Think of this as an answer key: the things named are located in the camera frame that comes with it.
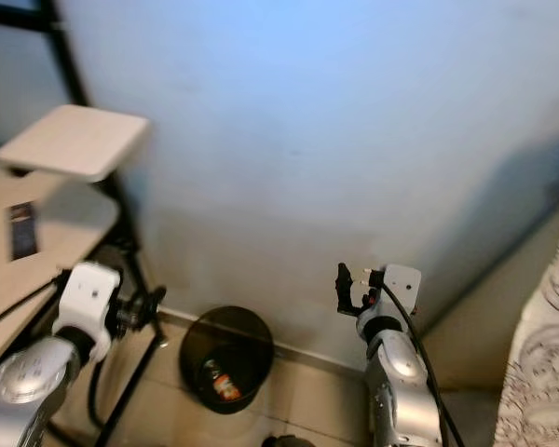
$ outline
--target baseboard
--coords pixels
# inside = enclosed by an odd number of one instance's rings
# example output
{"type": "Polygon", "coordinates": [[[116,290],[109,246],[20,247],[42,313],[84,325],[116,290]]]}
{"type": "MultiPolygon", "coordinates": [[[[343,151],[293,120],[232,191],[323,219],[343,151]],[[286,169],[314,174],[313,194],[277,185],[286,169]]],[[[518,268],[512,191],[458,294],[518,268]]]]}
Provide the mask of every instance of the baseboard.
{"type": "MultiPolygon", "coordinates": [[[[198,319],[195,315],[170,309],[162,305],[158,308],[157,314],[163,322],[175,324],[183,328],[188,328],[198,319]]],[[[279,342],[275,342],[274,346],[275,355],[280,359],[295,361],[313,368],[327,371],[328,373],[345,375],[355,380],[361,380],[363,378],[362,371],[356,370],[330,357],[323,356],[322,354],[305,351],[303,349],[279,342]]]]}

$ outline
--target beige floor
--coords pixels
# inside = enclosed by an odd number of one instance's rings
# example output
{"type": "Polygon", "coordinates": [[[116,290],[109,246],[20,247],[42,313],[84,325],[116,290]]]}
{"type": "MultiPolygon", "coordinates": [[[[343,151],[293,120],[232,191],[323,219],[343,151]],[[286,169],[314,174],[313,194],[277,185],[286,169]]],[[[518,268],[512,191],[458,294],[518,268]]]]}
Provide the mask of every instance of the beige floor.
{"type": "MultiPolygon", "coordinates": [[[[259,447],[267,436],[284,433],[319,447],[369,444],[366,392],[361,381],[275,359],[251,406],[240,413],[220,415],[199,404],[180,379],[177,358],[185,330],[166,325],[165,331],[170,344],[152,359],[109,445],[259,447]]],[[[133,334],[109,356],[98,394],[102,414],[111,410],[150,337],[150,330],[133,334]]],[[[96,435],[86,411],[90,373],[91,368],[81,373],[54,418],[87,445],[92,445],[96,435]]],[[[59,443],[46,439],[45,445],[59,443]]]]}

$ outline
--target trash can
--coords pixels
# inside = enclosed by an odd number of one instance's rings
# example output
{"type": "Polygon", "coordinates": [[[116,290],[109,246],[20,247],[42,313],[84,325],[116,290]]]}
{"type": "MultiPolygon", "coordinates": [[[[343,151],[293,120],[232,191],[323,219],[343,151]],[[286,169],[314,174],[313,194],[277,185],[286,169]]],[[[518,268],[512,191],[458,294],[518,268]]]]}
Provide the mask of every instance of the trash can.
{"type": "Polygon", "coordinates": [[[180,370],[209,409],[231,414],[256,397],[273,361],[273,338],[251,310],[225,306],[191,325],[180,346],[180,370]]]}

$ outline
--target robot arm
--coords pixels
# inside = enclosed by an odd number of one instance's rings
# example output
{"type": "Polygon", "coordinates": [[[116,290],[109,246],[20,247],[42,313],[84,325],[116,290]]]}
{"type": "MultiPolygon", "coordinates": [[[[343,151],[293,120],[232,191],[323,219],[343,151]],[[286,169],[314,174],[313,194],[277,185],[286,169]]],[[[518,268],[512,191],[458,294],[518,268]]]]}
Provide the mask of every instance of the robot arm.
{"type": "MultiPolygon", "coordinates": [[[[116,299],[120,284],[120,274],[113,269],[76,265],[62,292],[52,335],[0,365],[0,447],[39,446],[46,423],[80,369],[90,359],[102,360],[112,339],[127,329],[120,321],[139,323],[132,329],[144,325],[147,318],[129,315],[128,307],[116,299]]],[[[154,315],[156,306],[149,306],[154,315]]]]}
{"type": "Polygon", "coordinates": [[[358,334],[368,345],[365,381],[371,393],[375,447],[441,446],[439,410],[427,385],[427,368],[407,334],[405,319],[382,290],[383,282],[389,284],[404,309],[412,313],[420,272],[388,265],[385,271],[367,273],[369,281],[364,284],[371,289],[360,308],[351,303],[353,281],[344,264],[339,265],[335,288],[338,312],[357,317],[358,334]]]}

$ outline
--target black cable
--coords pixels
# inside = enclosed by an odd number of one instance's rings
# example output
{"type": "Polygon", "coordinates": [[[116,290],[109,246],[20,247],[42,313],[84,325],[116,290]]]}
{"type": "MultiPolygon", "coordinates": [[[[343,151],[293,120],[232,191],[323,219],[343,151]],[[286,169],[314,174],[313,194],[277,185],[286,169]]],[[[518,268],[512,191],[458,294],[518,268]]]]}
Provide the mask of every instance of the black cable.
{"type": "Polygon", "coordinates": [[[87,409],[89,412],[89,419],[99,429],[103,428],[103,422],[97,414],[97,386],[100,383],[100,375],[102,374],[103,360],[95,364],[91,381],[89,382],[89,392],[87,395],[87,409]]]}
{"type": "Polygon", "coordinates": [[[15,310],[17,310],[22,305],[26,304],[28,301],[30,301],[32,298],[34,298],[38,293],[41,293],[42,291],[47,289],[52,284],[55,284],[56,282],[58,282],[60,278],[61,278],[61,275],[59,275],[55,278],[52,278],[49,282],[47,282],[43,286],[38,287],[37,289],[35,289],[34,291],[32,291],[31,293],[26,295],[24,298],[20,299],[17,303],[15,303],[14,305],[12,305],[11,307],[9,307],[7,310],[5,310],[4,312],[2,312],[0,314],[0,321],[2,319],[4,319],[5,317],[7,317],[12,312],[14,312],[15,310]]]}
{"type": "Polygon", "coordinates": [[[430,383],[430,387],[432,388],[431,391],[432,391],[432,394],[433,394],[435,400],[437,401],[437,409],[439,410],[439,419],[440,419],[440,425],[441,425],[441,436],[443,438],[443,446],[447,447],[448,444],[449,444],[449,439],[447,437],[447,425],[448,425],[449,429],[451,430],[452,434],[454,435],[454,439],[456,440],[457,447],[465,447],[464,441],[462,440],[461,436],[459,435],[459,432],[457,431],[457,427],[454,424],[454,421],[451,418],[451,415],[449,414],[449,412],[445,408],[445,404],[443,403],[443,400],[441,399],[441,394],[439,393],[439,386],[437,385],[437,378],[435,377],[435,372],[432,369],[432,365],[430,364],[429,356],[427,355],[427,351],[425,350],[425,347],[422,345],[422,342],[420,341],[420,338],[418,337],[418,334],[416,332],[416,328],[414,327],[414,324],[412,323],[412,320],[410,319],[410,316],[408,316],[408,313],[403,308],[403,305],[402,305],[402,303],[400,303],[400,300],[398,300],[398,298],[395,296],[395,294],[391,291],[391,289],[385,283],[383,283],[383,282],[381,283],[381,288],[386,292],[387,295],[389,295],[389,298],[391,298],[391,301],[398,308],[398,310],[400,311],[400,313],[403,316],[403,319],[405,319],[406,324],[408,325],[408,329],[410,330],[410,335],[411,335],[410,338],[412,339],[412,343],[414,344],[416,350],[420,353],[420,357],[422,357],[422,359],[425,362],[425,365],[427,366],[427,373],[429,373],[429,383],[430,383]]]}
{"type": "Polygon", "coordinates": [[[64,431],[56,427],[52,422],[48,422],[46,428],[48,429],[49,434],[59,440],[61,443],[66,444],[69,447],[84,447],[83,444],[80,444],[79,442],[71,438],[70,435],[66,434],[64,431]]]}

